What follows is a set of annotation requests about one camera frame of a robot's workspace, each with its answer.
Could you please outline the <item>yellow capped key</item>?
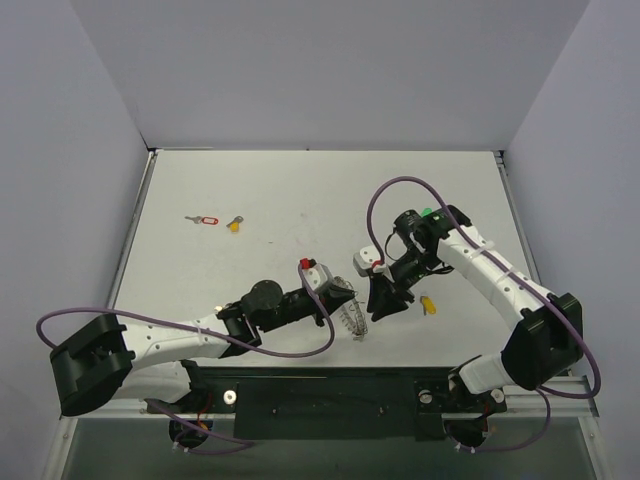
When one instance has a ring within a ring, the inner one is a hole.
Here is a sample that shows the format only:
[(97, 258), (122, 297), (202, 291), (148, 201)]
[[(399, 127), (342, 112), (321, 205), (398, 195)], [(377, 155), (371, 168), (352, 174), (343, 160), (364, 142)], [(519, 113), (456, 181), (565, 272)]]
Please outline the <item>yellow capped key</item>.
[(238, 215), (226, 225), (226, 228), (232, 233), (238, 233), (240, 230), (240, 225), (243, 221), (244, 221), (244, 218)]

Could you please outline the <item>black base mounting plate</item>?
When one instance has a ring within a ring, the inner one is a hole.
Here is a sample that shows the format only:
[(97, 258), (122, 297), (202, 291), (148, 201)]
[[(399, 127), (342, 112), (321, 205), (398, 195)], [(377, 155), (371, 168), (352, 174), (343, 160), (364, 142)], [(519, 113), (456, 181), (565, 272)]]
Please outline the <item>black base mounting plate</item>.
[(487, 403), (451, 392), (446, 367), (200, 367), (174, 413), (231, 414), (246, 440), (440, 440), (445, 414)]

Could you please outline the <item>yellow tag key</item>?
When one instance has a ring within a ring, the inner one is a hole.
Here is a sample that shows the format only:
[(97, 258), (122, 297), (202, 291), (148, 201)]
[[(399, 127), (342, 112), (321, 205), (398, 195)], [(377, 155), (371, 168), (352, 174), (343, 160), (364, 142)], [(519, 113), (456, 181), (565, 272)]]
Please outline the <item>yellow tag key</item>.
[(433, 300), (429, 296), (422, 295), (420, 297), (420, 304), (422, 306), (423, 314), (425, 316), (427, 316), (427, 315), (435, 315), (437, 313), (437, 308), (436, 308)]

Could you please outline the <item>aluminium frame rail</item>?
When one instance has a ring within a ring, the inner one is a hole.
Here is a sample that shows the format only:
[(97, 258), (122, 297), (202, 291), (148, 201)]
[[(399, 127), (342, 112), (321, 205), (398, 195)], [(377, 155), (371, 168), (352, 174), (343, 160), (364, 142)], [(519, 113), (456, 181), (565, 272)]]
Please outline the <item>aluminium frame rail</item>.
[[(553, 379), (553, 384), (568, 387), (572, 393), (579, 393), (581, 389), (587, 387), (585, 377), (562, 376)], [(227, 394), (230, 388), (223, 388), (223, 393), (219, 401), (214, 401), (204, 413), (200, 414), (202, 420), (214, 418), (232, 418), (238, 411), (238, 395)], [(516, 417), (544, 417), (546, 404), (544, 399), (536, 392), (526, 391), (520, 387), (507, 386), (502, 389), (502, 402), (492, 408), (498, 416), (512, 415)], [(571, 399), (564, 396), (556, 396), (546, 392), (545, 396), (550, 406), (553, 417), (594, 417), (599, 416), (598, 408), (594, 399)], [(436, 407), (435, 394), (431, 393), (429, 403), (423, 403), (416, 398), (418, 407), (434, 407), (433, 412), (441, 411), (445, 418), (471, 418), (472, 412), (454, 413), (446, 412), (441, 407)], [(144, 400), (116, 399), (107, 402), (93, 412), (86, 414), (72, 415), (72, 418), (135, 418), (149, 415), (163, 415), (163, 412), (154, 406), (149, 406)]]

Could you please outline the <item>red tag key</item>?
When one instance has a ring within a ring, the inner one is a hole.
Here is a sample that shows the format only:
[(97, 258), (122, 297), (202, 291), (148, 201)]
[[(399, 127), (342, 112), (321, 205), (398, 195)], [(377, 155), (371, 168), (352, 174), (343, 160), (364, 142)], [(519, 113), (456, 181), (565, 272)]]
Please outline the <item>red tag key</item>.
[(215, 226), (219, 224), (219, 219), (211, 216), (185, 216), (185, 219), (194, 224)]

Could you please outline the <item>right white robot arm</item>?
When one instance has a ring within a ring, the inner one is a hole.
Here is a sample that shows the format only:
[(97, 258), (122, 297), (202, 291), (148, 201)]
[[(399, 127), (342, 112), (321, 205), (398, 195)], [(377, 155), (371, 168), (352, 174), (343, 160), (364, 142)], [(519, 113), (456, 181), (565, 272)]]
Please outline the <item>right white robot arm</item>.
[(451, 269), (497, 310), (510, 331), (500, 352), (453, 371), (446, 386), (453, 406), (468, 409), (483, 393), (507, 385), (535, 390), (583, 357), (579, 301), (571, 294), (557, 296), (515, 269), (455, 206), (425, 216), (405, 211), (393, 231), (406, 251), (392, 264), (384, 264), (373, 245), (354, 256), (359, 275), (370, 280), (372, 321), (407, 310), (415, 300), (414, 285)]

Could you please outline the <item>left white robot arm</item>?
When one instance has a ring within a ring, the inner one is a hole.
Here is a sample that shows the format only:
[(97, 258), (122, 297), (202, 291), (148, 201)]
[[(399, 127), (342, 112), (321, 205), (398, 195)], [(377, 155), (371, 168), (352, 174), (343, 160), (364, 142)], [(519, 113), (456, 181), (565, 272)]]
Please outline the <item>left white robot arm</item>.
[(291, 292), (262, 280), (239, 301), (191, 322), (125, 324), (123, 312), (101, 311), (50, 353), (61, 412), (79, 416), (115, 398), (148, 397), (195, 411), (206, 388), (188, 376), (182, 361), (256, 351), (262, 333), (306, 317), (321, 324), (354, 298), (353, 290), (332, 280)]

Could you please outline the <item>silver spiked keyring disc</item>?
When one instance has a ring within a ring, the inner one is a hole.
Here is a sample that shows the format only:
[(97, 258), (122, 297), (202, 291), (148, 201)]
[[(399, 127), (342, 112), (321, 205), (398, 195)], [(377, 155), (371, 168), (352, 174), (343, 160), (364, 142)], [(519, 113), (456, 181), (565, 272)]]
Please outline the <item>silver spiked keyring disc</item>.
[(358, 292), (353, 285), (340, 276), (334, 277), (334, 283), (344, 289), (351, 290), (354, 298), (343, 304), (337, 311), (336, 315), (342, 322), (343, 326), (351, 334), (354, 341), (362, 342), (368, 333), (368, 326), (365, 314), (361, 308), (361, 302), (358, 299)]

